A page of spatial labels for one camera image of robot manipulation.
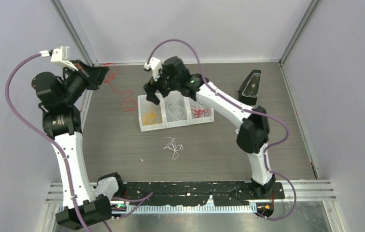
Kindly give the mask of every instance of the white cable clip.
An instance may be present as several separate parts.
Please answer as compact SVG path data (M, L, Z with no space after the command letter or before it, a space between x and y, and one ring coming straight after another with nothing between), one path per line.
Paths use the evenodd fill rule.
M59 65L61 68L69 68L73 71L78 71L79 69L69 60L69 47L60 46L52 51L50 58L51 63Z
M49 57L51 55L53 50L43 50L40 51L39 53L42 55L42 57Z
M154 81L157 81L160 77L160 69L163 68L162 62L157 58L151 58L149 61L144 63L144 69L146 71L151 70Z

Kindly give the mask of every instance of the yellow thread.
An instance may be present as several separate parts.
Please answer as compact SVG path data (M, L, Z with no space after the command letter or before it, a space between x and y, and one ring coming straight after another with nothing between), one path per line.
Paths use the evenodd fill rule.
M152 108L150 113L146 113L143 115L143 124L147 126L160 123L157 122L157 116L158 114L155 112L155 109Z

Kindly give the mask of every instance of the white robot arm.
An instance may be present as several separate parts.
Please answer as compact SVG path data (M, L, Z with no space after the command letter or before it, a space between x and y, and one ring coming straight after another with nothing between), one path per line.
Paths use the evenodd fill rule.
M272 188L275 176L267 170L270 166L266 152L266 164L264 160L269 134L267 118L244 111L247 109L266 113L263 107L253 108L242 104L219 90L212 82L208 82L212 89L217 90L216 94L204 84L200 74L190 74L178 57L171 57L164 63L157 58L151 58L144 64L144 69L153 73L150 81L144 85L148 101L159 104L155 95L157 91L166 97L170 91L177 90L185 97L210 106L239 128L237 144L248 155L255 192L263 195Z
M56 214L56 222L64 227L82 228L75 213L73 198L79 206L85 223L93 225L112 217L110 200L121 197L124 184L117 173L101 177L93 189L89 184L83 158L83 135L80 112L74 106L86 89L97 90L109 71L108 67L90 67L79 60L68 60L69 48L61 46L50 51L41 51L42 57L51 57L51 62L63 68L63 76L42 72L32 79L32 87L41 100L43 130L64 150L62 157L53 146L63 185L64 211ZM75 196L70 193L73 184Z

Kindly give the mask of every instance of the red string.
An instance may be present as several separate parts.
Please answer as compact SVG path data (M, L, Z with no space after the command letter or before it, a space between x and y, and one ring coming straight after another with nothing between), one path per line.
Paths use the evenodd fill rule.
M203 109L201 109L200 106L197 107L197 109L196 109L196 107L193 106L193 105L190 105L190 107L191 107L191 113L195 116L194 118L200 118L200 117L208 117L208 116L210 116L210 110L209 109L203 110Z
M104 83L106 84L109 84L110 87L112 88L112 90L115 92L115 93L118 93L118 94L126 94L126 93L129 93L129 95L125 98L123 98L120 102L120 108L124 111L124 112L131 112L131 111L135 111L137 109L137 102L131 98L131 96L133 96L133 91L131 91L130 89L129 90L126 90L124 92L119 92L117 91L113 85L111 84L111 81L115 79L115 77L117 76L117 66L116 64L114 63L104 63L102 64L102 66L108 66L108 65L113 65L114 66L114 73L109 70L109 73L107 75L107 78L104 79ZM133 108L130 108L129 107L129 103L132 102L134 104L134 107Z

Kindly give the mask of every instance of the red wire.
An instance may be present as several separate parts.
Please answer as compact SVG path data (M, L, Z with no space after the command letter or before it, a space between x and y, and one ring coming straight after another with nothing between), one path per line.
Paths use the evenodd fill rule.
M272 200L272 208L273 208L273 207L275 207L275 203L274 203L275 202L275 192L273 192L271 200Z
M200 118L200 117L208 117L208 116L210 116L210 110L209 109L202 110L201 107L198 107L196 109L195 106L193 106L193 105L190 105L190 107L193 108L193 109L191 109L191 113L196 116L194 118Z
M131 112L131 111L135 111L137 109L137 102L131 98L131 96L133 96L133 91L132 90L126 90L124 92L119 92L117 91L114 86L111 84L111 81L115 79L115 77L117 76L117 66L116 64L114 63L104 63L102 64L102 66L108 66L108 65L113 65L114 66L114 73L109 70L109 73L107 75L107 78L104 79L104 83L106 84L109 84L110 87L112 88L112 90L115 92L115 93L118 93L118 94L126 94L126 93L129 93L129 95L125 98L123 98L120 102L120 108L124 111L124 112ZM128 106L128 104L132 102L134 103L134 107L133 108L130 108Z

